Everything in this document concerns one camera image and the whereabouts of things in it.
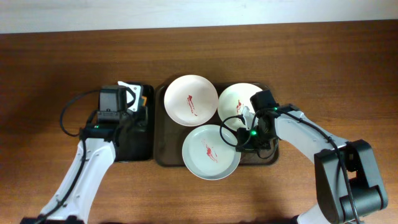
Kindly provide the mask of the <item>orange green sponge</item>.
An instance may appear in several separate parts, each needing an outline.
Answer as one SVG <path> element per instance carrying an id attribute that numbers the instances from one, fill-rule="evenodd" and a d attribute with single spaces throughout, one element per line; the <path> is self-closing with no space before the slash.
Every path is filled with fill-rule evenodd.
<path id="1" fill-rule="evenodd" d="M 145 106 L 146 103 L 147 103 L 147 97 L 146 96 L 141 96 L 141 101 L 142 101 L 141 105 Z"/>

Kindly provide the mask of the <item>pale blue plate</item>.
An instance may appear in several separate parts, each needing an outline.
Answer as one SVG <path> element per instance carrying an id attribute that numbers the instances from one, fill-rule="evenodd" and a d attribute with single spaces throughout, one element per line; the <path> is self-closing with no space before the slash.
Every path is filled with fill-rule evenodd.
<path id="1" fill-rule="evenodd" d="M 226 128 L 215 124 L 199 126 L 183 142 L 184 164 L 201 179 L 224 179 L 236 170 L 241 160 L 236 144 L 235 135 Z"/>

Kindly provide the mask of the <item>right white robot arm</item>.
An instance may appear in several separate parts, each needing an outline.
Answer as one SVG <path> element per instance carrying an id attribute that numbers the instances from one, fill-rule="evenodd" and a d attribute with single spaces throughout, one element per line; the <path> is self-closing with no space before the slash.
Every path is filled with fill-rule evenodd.
<path id="1" fill-rule="evenodd" d="M 371 145 L 325 131 L 294 105 L 257 106 L 239 114 L 237 150 L 258 152 L 274 139 L 287 141 L 315 166 L 317 204 L 293 223 L 361 223 L 383 210 L 388 196 Z"/>

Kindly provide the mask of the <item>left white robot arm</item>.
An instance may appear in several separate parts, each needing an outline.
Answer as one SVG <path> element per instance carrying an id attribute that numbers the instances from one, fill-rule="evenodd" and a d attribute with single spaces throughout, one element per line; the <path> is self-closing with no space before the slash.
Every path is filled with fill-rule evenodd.
<path id="1" fill-rule="evenodd" d="M 75 158 L 50 201 L 34 218 L 22 223 L 87 223 L 101 181 L 115 162 L 152 157 L 153 117 L 148 107 L 137 111 L 90 114 L 80 129 Z"/>

